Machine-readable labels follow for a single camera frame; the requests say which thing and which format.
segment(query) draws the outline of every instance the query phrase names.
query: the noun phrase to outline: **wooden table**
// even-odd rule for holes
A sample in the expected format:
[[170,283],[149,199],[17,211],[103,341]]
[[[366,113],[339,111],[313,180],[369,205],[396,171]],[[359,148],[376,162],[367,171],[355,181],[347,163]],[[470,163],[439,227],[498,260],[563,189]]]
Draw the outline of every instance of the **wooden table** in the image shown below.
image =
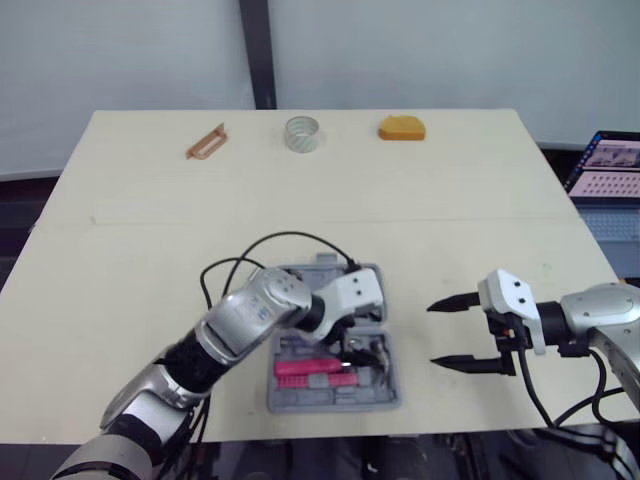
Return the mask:
[[[0,295],[0,442],[82,443],[113,395],[203,314],[202,267],[261,235],[321,235],[383,271],[400,408],[275,415],[265,344],[215,386],[208,440],[494,430],[542,425],[522,378],[465,375],[430,358],[495,356],[480,310],[426,313],[502,267],[538,301],[615,279],[511,110],[416,110],[424,142],[384,142],[390,111],[97,112]],[[284,124],[311,115],[322,139],[290,152]],[[207,160],[185,150],[220,122]],[[270,241],[263,263],[303,263],[312,241]],[[226,272],[211,273],[212,291]],[[530,352],[551,415],[593,393],[590,359]],[[611,386],[617,385],[615,379]],[[606,414],[637,416],[623,395]],[[587,410],[575,422],[592,421]]]

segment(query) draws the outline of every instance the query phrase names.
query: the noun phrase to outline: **tool case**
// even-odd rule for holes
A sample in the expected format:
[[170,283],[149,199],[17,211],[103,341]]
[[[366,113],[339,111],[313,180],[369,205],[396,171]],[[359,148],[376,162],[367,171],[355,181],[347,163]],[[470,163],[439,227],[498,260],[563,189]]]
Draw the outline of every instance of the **tool case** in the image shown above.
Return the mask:
[[[333,345],[309,343],[295,330],[278,330],[273,334],[267,386],[267,403],[273,413],[369,412],[388,410],[400,405],[396,363],[389,334],[383,329],[387,320],[387,304],[380,268],[372,269],[378,278],[384,302],[367,314],[355,317],[355,326],[348,329],[344,342]],[[316,262],[307,265],[284,265],[312,291],[345,274],[346,264],[338,263],[335,254],[318,254]],[[369,350],[378,340],[388,355],[389,373],[386,380],[382,369],[375,366],[346,366],[342,372],[304,376],[277,377],[277,362],[335,358],[342,348]]]

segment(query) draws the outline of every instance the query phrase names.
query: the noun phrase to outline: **black cable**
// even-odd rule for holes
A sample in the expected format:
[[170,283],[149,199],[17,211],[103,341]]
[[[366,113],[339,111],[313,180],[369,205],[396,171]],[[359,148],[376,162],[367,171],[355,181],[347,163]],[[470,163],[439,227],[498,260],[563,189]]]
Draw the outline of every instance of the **black cable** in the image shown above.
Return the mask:
[[577,435],[580,437],[602,439],[600,435],[590,435],[588,433],[575,432],[573,430],[569,430],[568,428],[560,427],[554,424],[551,421],[551,417],[547,413],[547,410],[544,408],[544,406],[542,405],[542,402],[540,401],[540,399],[538,398],[538,395],[536,394],[536,390],[533,386],[533,382],[531,381],[531,373],[529,372],[529,364],[527,363],[527,357],[525,355],[524,348],[518,349],[518,360],[520,361],[520,370],[522,370],[522,377],[524,378],[524,385],[527,389],[527,393],[529,394],[529,398],[531,398],[531,401],[535,405],[536,409],[540,413],[540,416],[542,417],[542,419],[544,420],[544,423],[547,425],[548,428],[569,433],[571,435]]
[[262,265],[261,263],[256,262],[255,260],[252,260],[252,259],[246,258],[246,257],[229,257],[229,258],[225,258],[224,260],[218,260],[217,262],[214,262],[211,265],[209,265],[208,267],[206,267],[200,273],[200,287],[202,288],[202,293],[204,294],[204,299],[207,302],[207,308],[211,308],[213,306],[213,302],[211,301],[211,296],[209,295],[209,290],[207,289],[207,285],[206,285],[206,283],[204,281],[204,277],[209,272],[209,270],[211,270],[212,268],[215,268],[215,267],[217,267],[219,265],[222,265],[224,263],[229,263],[229,262],[236,262],[236,264],[234,266],[234,270],[232,270],[232,273],[230,273],[230,275],[232,275],[233,272],[235,272],[235,269],[240,264],[240,262],[249,262],[249,263],[254,264],[256,267],[264,268],[264,265]]
[[[240,257],[229,257],[229,258],[225,258],[222,260],[218,260],[217,262],[212,263],[211,265],[208,265],[207,267],[205,267],[202,272],[200,272],[200,287],[202,288],[202,293],[204,294],[204,299],[205,302],[207,304],[207,309],[210,309],[211,307],[213,307],[213,302],[211,300],[211,295],[209,294],[209,289],[207,288],[207,284],[205,282],[205,276],[206,274],[213,268],[218,267],[220,265],[223,265],[225,263],[229,263],[229,262],[248,262],[251,263],[253,265],[255,265],[258,268],[265,268],[264,265],[262,265],[261,263],[257,262],[256,260],[252,260],[251,258],[240,258]],[[186,439],[186,443],[185,446],[189,443],[189,440],[191,440],[191,438],[193,437],[193,434],[196,432],[196,430],[198,429],[198,426],[200,426],[200,433],[198,434],[198,440],[196,441],[196,443],[193,445],[192,450],[190,452],[190,458],[189,461],[187,463],[187,466],[176,476],[176,479],[180,479],[182,478],[185,474],[188,473],[187,478],[189,478],[191,476],[191,467],[195,461],[195,453],[196,450],[199,448],[200,444],[202,443],[202,438],[204,436],[204,430],[205,430],[205,426],[207,424],[207,420],[209,419],[209,407],[211,405],[211,396],[206,397],[203,401],[202,401],[202,406],[200,407],[200,411],[198,412],[198,415],[196,416],[196,419],[194,420],[193,424],[191,425],[190,429],[189,429],[189,435]],[[156,480],[161,480],[162,477],[164,477],[166,475],[166,473],[173,467],[174,462],[169,462],[168,464],[165,464],[163,466],[163,468],[160,470],[160,473],[158,474],[158,476],[156,477]]]
[[608,420],[604,418],[600,413],[600,400],[604,395],[604,388],[607,384],[607,369],[604,366],[604,362],[602,361],[602,358],[600,357],[600,355],[598,355],[598,353],[595,350],[589,349],[589,354],[593,357],[593,359],[598,364],[598,372],[599,372],[598,387],[596,388],[596,393],[593,395],[593,401],[591,402],[591,412],[593,413],[593,416],[596,417],[596,420],[598,420],[598,422],[600,422],[602,425],[609,428],[615,428],[616,424],[618,424],[619,422],[613,422],[611,420]]
[[[623,392],[624,392],[624,388],[622,387],[616,387],[610,390],[605,390],[600,396],[600,399],[610,397],[611,395],[617,395],[618,393],[623,393]],[[591,405],[591,402],[593,401],[594,398],[595,398],[595,394],[585,398],[584,400],[579,401],[571,408],[568,408],[567,411],[564,412],[562,415],[560,415],[558,418],[556,418],[556,420],[553,423],[555,423],[556,426],[562,425],[564,422],[566,422],[569,419],[569,417],[572,417],[578,411],[582,410],[584,407]]]
[[209,410],[211,407],[211,395],[205,398],[202,401],[202,407],[200,407],[200,411],[198,412],[198,416],[196,421],[193,424],[191,433],[195,433],[198,428],[198,424],[200,425],[200,432],[198,433],[198,438],[195,443],[191,446],[191,451],[189,452],[189,460],[185,467],[176,475],[176,480],[181,480],[185,475],[187,480],[191,478],[191,474],[193,472],[193,466],[196,463],[196,456],[198,454],[198,450],[200,450],[200,445],[202,445],[202,439],[204,437],[204,431],[207,426],[207,421],[209,420]]
[[355,265],[355,261],[349,256],[347,255],[342,249],[338,248],[336,245],[334,245],[331,242],[328,242],[327,240],[325,240],[324,238],[320,238],[316,235],[312,235],[311,233],[306,233],[306,232],[299,232],[299,231],[295,231],[295,230],[287,230],[287,231],[283,231],[283,232],[276,232],[276,233],[272,233],[270,235],[267,235],[265,237],[260,238],[259,240],[256,240],[255,242],[253,242],[244,252],[242,252],[242,254],[240,255],[240,258],[236,261],[235,265],[231,268],[231,272],[229,273],[229,276],[227,277],[227,282],[224,284],[224,289],[222,290],[222,295],[226,295],[227,293],[229,293],[229,287],[231,286],[231,281],[233,280],[233,276],[236,273],[236,270],[238,269],[238,266],[240,265],[240,262],[242,262],[243,260],[245,260],[246,256],[249,255],[249,253],[251,252],[251,250],[253,250],[254,248],[256,248],[258,245],[260,245],[263,242],[266,242],[267,240],[274,238],[274,237],[283,237],[286,235],[296,235],[299,237],[307,237],[307,238],[311,238],[313,240],[316,240],[326,246],[328,246],[329,248],[335,250],[336,252],[338,252],[341,256],[344,257],[344,259],[347,261],[347,265],[349,265],[350,267]]
[[524,378],[524,386],[527,388],[527,393],[529,394],[529,398],[535,405],[536,409],[540,413],[540,416],[544,420],[544,423],[549,428],[554,428],[555,425],[551,421],[551,417],[542,406],[542,402],[538,398],[535,389],[533,388],[533,382],[531,381],[531,373],[529,373],[529,365],[527,364],[527,356],[525,355],[524,348],[518,348],[518,360],[520,361],[520,370],[522,370],[522,377]]

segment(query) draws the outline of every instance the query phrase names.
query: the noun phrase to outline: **gray floor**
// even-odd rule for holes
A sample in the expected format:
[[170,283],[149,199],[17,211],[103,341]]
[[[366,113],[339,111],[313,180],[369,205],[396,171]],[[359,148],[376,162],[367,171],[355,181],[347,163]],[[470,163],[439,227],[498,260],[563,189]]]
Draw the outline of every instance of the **gray floor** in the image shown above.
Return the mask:
[[[537,439],[534,447],[522,447],[514,443],[505,432],[484,432],[474,434],[476,440],[473,462],[484,465],[487,475],[468,476],[461,470],[460,462],[471,461],[468,453],[452,452],[445,435],[425,435],[419,444],[426,453],[429,480],[457,480],[487,478],[495,480],[615,480],[613,470],[597,457],[572,450],[551,441]],[[319,478],[327,473],[326,461],[314,463],[313,452],[321,449],[314,442],[325,440],[305,440],[300,442],[296,455],[302,458],[305,468],[312,469]],[[200,479],[236,480],[247,477],[250,472],[269,472],[265,478],[288,478],[284,467],[282,443],[270,445],[265,442],[251,450],[250,455],[234,456],[242,444],[226,444],[219,451],[225,459],[218,459],[216,466],[202,468]],[[76,448],[73,445],[0,445],[0,473],[3,480],[48,479],[64,459]],[[308,474],[298,478],[309,478]]]

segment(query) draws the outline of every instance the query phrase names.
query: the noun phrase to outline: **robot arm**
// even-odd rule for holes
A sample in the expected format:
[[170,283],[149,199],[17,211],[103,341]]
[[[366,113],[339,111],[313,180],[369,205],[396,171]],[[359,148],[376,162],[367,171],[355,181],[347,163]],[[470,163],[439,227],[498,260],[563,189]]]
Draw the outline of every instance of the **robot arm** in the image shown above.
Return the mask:
[[343,317],[382,302],[369,269],[343,275],[316,292],[284,270],[258,271],[115,396],[100,422],[101,435],[76,450],[52,478],[150,480],[153,466],[185,439],[193,409],[276,327],[296,328],[322,341]]
[[504,270],[478,284],[478,292],[454,295],[429,311],[455,312],[481,305],[501,356],[477,360],[452,355],[432,360],[465,373],[515,375],[512,352],[545,345],[558,346],[563,357],[602,351],[625,392],[640,410],[640,289],[620,283],[597,285],[562,297],[560,302],[535,303],[531,288]]

